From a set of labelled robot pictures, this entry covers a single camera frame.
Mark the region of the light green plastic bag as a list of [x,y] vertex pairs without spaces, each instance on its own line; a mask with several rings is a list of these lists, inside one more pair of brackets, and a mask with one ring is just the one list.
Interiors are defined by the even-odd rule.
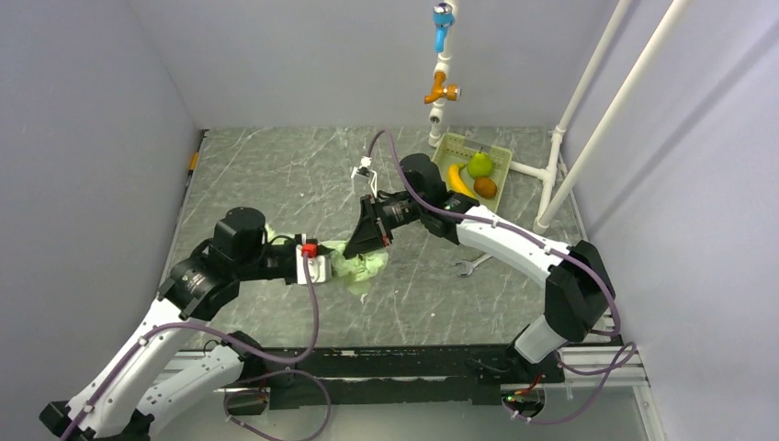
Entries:
[[[255,275],[260,280],[280,279],[288,285],[299,285],[288,280],[288,273],[281,265],[282,248],[277,245],[277,236],[279,235],[294,236],[276,232],[269,226],[264,227],[257,256],[253,259],[250,267],[255,271]],[[383,271],[389,261],[388,253],[380,250],[346,259],[344,257],[345,241],[326,241],[322,243],[334,249],[332,258],[333,278],[322,284],[309,282],[306,285],[299,285],[307,290],[309,298],[313,301],[318,300],[317,287],[331,282],[342,285],[353,295],[366,295],[370,290],[372,280]]]

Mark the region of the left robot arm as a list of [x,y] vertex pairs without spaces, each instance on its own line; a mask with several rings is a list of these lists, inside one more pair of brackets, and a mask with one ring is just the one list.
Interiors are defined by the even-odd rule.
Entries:
[[257,209],[227,212],[213,235],[174,265],[140,325],[81,392],[48,403],[41,423],[61,440],[149,440],[215,389],[293,377],[303,354],[267,353],[241,332],[217,333],[217,345],[193,367],[160,374],[195,333],[209,333],[218,311],[244,281],[314,288],[331,278],[330,248],[303,234],[270,236]]

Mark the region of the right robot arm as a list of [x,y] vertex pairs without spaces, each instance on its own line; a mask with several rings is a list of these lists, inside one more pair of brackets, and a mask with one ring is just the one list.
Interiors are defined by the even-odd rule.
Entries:
[[488,254],[523,272],[545,295],[542,315],[514,339],[506,357],[510,376],[528,381],[542,361],[568,343],[581,342],[615,303],[597,249],[536,235],[496,215],[475,198],[446,188],[424,153],[400,160],[402,192],[361,198],[360,218],[344,256],[389,246],[394,230],[419,221],[432,235]]

